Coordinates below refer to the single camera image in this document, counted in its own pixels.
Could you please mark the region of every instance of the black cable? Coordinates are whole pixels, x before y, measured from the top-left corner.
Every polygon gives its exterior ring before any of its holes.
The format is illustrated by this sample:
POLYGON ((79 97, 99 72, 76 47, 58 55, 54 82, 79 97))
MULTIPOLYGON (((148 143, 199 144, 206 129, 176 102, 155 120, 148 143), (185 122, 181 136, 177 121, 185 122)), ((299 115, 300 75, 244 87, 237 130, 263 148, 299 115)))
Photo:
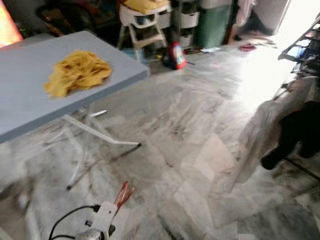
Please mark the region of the black cable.
POLYGON ((70 212, 68 212, 67 214, 65 214, 63 217, 61 217, 58 221, 55 222, 55 224, 53 225, 52 229, 51 229, 51 232, 50 232, 50 235, 49 235, 49 240, 53 240, 55 237, 52 237, 52 235, 54 234, 54 231, 55 231, 55 228, 57 227, 57 225, 63 220, 65 219, 66 217, 68 217, 70 214, 73 214, 74 212, 76 211, 79 211, 81 209, 95 209, 95 205, 92 205, 92 206, 89 206, 89 205, 85 205, 85 206, 81 206, 81 207, 78 207, 70 212))
POLYGON ((69 235, 57 235, 57 236, 54 236, 53 238, 51 238, 52 240, 54 239, 58 239, 58 238, 65 238, 65 239, 76 239, 74 236, 69 236, 69 235))

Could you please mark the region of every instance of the wall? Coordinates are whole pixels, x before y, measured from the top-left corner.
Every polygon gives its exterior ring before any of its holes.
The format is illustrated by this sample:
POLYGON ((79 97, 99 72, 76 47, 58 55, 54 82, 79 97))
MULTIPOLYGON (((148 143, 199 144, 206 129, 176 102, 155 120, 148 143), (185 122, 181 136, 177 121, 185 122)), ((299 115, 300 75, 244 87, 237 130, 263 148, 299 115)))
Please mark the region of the wall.
POLYGON ((266 28, 277 32, 290 1, 257 0, 257 5, 253 7, 253 10, 266 28))
POLYGON ((46 25, 36 16, 36 8, 45 4, 45 0, 2 0, 13 20, 33 32, 44 31, 46 25))

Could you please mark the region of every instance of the yellow cloth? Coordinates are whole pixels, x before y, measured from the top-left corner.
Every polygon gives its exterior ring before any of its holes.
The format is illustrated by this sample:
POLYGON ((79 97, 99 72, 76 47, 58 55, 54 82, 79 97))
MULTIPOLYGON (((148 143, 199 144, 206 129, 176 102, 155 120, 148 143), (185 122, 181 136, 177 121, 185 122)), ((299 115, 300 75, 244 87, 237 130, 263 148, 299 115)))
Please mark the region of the yellow cloth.
POLYGON ((111 67, 93 52, 75 50, 54 65, 44 89, 51 96, 65 97, 71 90, 102 84, 111 72, 111 67))
POLYGON ((162 8, 168 3, 168 0, 159 2, 155 2, 154 0, 127 0, 124 4, 140 13, 148 14, 149 11, 162 8))

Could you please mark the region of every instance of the stool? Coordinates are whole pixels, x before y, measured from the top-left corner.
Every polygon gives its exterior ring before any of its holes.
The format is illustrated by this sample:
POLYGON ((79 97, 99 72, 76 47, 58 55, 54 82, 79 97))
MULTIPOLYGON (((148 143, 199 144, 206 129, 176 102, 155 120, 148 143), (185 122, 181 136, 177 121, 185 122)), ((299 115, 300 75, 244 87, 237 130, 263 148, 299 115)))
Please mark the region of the stool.
POLYGON ((159 13, 162 11, 165 11, 167 8, 168 8, 168 6, 157 8, 157 9, 150 11, 148 15, 145 15, 141 12, 131 10, 125 5, 120 5, 119 15, 120 15, 120 21, 121 21, 121 29, 120 29, 120 35, 119 35, 119 41, 117 44, 117 48, 119 49, 123 43, 126 27, 129 28, 129 33, 130 33, 132 45, 133 45, 136 59, 138 62, 140 62, 139 49, 142 49, 143 47, 145 47, 149 44, 152 44, 154 42, 157 42, 157 41, 161 41, 164 48, 167 47, 166 38, 157 24, 158 18, 159 18, 159 13), (148 21, 143 21, 143 20, 142 20, 142 22, 138 21, 138 19, 140 17, 146 17, 146 16, 152 17, 152 20, 149 20, 149 18, 148 18, 148 21), (149 37, 149 38, 137 40, 134 27, 136 27, 137 29, 144 29, 144 28, 148 28, 150 26, 155 26, 157 34, 152 37, 149 37))

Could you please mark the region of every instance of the green container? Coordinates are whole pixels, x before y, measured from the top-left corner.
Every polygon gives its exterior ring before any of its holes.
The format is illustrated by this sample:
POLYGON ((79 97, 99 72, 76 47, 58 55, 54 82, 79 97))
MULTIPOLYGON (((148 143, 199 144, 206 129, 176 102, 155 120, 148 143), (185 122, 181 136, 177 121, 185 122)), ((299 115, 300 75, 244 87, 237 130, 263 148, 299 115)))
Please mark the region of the green container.
POLYGON ((195 45, 203 49, 220 46, 224 40, 231 5, 201 9, 196 29, 195 45))

